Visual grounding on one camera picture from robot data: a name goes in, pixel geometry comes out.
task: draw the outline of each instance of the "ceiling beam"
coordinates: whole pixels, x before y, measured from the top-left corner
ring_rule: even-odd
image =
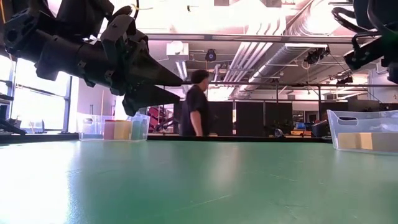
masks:
[[[184,81],[183,85],[191,85],[190,81]],[[369,85],[369,84],[325,84],[325,83],[263,83],[263,82],[210,82],[210,84],[217,85],[260,85],[260,86],[291,86],[291,87],[305,87],[305,86],[328,86],[328,87],[385,87],[398,88],[398,85]]]
[[[219,35],[219,34],[147,34],[149,40],[179,40],[179,41],[223,41],[223,42],[267,42],[291,44],[347,44],[352,45],[352,37],[326,36],[278,36],[278,35]],[[373,40],[363,37],[360,44]]]

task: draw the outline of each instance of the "window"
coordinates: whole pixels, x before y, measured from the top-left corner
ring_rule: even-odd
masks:
[[[55,81],[39,78],[36,75],[36,68],[33,62],[18,59],[16,70],[16,83],[18,85],[44,90],[58,96],[65,96],[67,94],[69,79],[70,75],[64,72],[60,72]]]
[[[8,87],[5,82],[10,80],[11,60],[7,57],[0,56],[0,93],[7,94]]]
[[[12,118],[21,119],[21,128],[30,128],[29,122],[44,121],[45,129],[63,129],[65,99],[28,89],[16,88]]]
[[[43,120],[45,130],[67,130],[70,75],[59,72],[55,81],[36,75],[34,63],[19,58],[11,118],[22,120],[21,128]]]

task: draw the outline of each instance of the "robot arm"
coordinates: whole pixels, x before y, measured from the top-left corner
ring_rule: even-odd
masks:
[[[381,57],[382,66],[389,71],[388,80],[398,84],[398,1],[396,0],[354,0],[354,12],[336,7],[332,10],[335,19],[357,34],[353,37],[353,50],[345,56],[345,62],[352,70]],[[356,19],[354,25],[339,14]],[[377,37],[372,42],[359,46],[358,37]]]
[[[148,37],[136,29],[129,6],[113,13],[109,0],[63,0],[54,17],[45,3],[30,0],[28,9],[4,25],[7,52],[34,62],[38,77],[54,81],[63,71],[90,87],[107,86],[112,94],[124,95],[129,116],[142,107],[180,100],[156,87],[180,86],[182,80],[149,55]],[[89,40],[98,36],[104,18],[109,22],[101,41]]]

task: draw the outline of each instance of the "pink block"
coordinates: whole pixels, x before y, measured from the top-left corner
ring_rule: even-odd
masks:
[[[114,139],[114,125],[115,121],[113,120],[105,120],[105,129],[104,129],[104,139],[105,140],[113,140]]]

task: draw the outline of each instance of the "wooden block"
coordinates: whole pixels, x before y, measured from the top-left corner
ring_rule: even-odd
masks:
[[[398,152],[398,133],[339,133],[340,149]]]
[[[360,139],[359,133],[339,133],[338,147],[340,149],[360,149]]]
[[[373,151],[398,152],[398,133],[371,133]]]
[[[130,140],[131,122],[115,121],[114,140]]]

